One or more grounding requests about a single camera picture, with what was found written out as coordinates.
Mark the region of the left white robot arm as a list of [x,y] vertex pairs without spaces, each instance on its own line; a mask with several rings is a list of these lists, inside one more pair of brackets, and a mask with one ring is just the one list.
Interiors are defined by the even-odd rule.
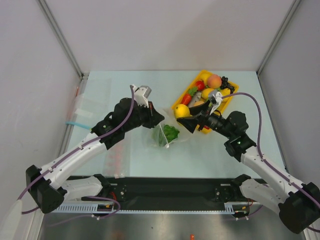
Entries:
[[155,128],[164,119],[151,101],[139,105],[131,98],[121,99],[78,146],[42,167],[31,165],[25,171],[27,191],[38,209],[48,214],[68,200],[82,197],[107,199],[109,182],[101,174],[78,180],[68,178],[86,162],[121,142],[127,132],[139,127]]

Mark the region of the toy napa cabbage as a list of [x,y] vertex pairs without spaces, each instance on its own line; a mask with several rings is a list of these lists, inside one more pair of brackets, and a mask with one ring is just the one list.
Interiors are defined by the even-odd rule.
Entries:
[[159,147],[168,148],[170,143],[177,139],[180,131],[168,124],[159,124],[152,132],[152,139]]

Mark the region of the toy yellow mango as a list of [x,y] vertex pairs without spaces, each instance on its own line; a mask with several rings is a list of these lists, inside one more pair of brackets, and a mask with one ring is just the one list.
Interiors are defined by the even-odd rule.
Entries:
[[188,108],[187,105],[184,104],[178,104],[173,108],[173,114],[176,119],[178,118],[184,118],[184,117],[189,117],[190,114],[190,109]]

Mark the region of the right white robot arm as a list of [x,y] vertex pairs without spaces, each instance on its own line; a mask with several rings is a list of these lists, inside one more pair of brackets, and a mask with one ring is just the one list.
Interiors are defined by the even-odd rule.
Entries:
[[249,198],[276,213],[282,223],[299,234],[320,218],[320,189],[312,182],[305,184],[280,169],[262,154],[259,146],[247,135],[246,115],[233,111],[227,118],[207,111],[207,103],[190,109],[190,116],[179,117],[177,122],[193,133],[209,127],[227,138],[224,143],[228,154],[252,169],[265,182],[258,183],[243,174],[233,180],[231,196],[242,201]]

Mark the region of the white-dotted zip top bag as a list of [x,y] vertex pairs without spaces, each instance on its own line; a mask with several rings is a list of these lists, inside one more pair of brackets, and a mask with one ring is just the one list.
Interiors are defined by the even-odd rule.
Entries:
[[191,133],[176,121],[172,109],[159,108],[157,111],[164,116],[164,120],[154,128],[142,129],[144,146],[168,149],[190,139]]

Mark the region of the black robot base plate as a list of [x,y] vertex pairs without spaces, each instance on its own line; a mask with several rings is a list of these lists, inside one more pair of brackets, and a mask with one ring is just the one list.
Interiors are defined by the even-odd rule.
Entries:
[[195,201],[205,205],[211,202],[254,203],[241,194],[232,178],[109,177],[105,182],[107,186],[97,195],[96,201],[110,198],[130,205],[164,201],[174,204]]

